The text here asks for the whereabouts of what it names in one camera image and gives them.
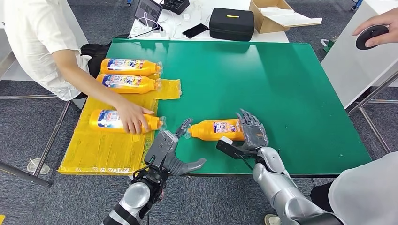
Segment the person's hand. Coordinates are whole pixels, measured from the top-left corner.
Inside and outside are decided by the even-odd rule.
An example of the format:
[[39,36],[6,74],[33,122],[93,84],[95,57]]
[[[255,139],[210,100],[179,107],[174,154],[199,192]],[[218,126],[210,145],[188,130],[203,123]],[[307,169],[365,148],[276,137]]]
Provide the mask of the person's hand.
[[388,27],[389,32],[386,34],[382,34],[377,37],[373,37],[369,39],[366,43],[366,47],[373,47],[375,45],[382,45],[388,43],[397,43],[398,42],[398,8],[394,8],[389,10],[383,14],[373,16],[362,24],[360,24],[356,30],[353,32],[353,36],[357,36],[364,29],[373,26],[373,25],[385,25]]
[[127,133],[135,135],[150,130],[144,115],[153,115],[153,111],[129,101],[122,101],[115,108]]

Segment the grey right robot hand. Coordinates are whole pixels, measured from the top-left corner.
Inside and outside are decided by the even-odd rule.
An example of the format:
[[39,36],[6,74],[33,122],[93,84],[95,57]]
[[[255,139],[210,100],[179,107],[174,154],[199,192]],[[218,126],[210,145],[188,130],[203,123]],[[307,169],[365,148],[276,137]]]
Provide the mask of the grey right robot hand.
[[267,147],[268,137],[265,128],[259,119],[244,109],[240,109],[240,113],[236,113],[236,115],[240,120],[244,135],[244,143],[241,147],[250,151]]

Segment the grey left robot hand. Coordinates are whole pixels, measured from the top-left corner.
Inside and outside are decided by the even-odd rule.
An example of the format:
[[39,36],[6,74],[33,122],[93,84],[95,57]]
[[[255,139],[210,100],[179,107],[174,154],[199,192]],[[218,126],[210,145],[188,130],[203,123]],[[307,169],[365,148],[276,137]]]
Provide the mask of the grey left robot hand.
[[176,147],[178,145],[181,136],[186,134],[188,126],[193,122],[192,118],[187,118],[175,133],[171,133],[168,130],[164,131],[167,136],[167,147],[165,159],[163,160],[163,168],[168,171],[172,176],[180,176],[186,173],[196,171],[205,164],[207,161],[205,158],[200,158],[196,162],[184,163],[176,156]]

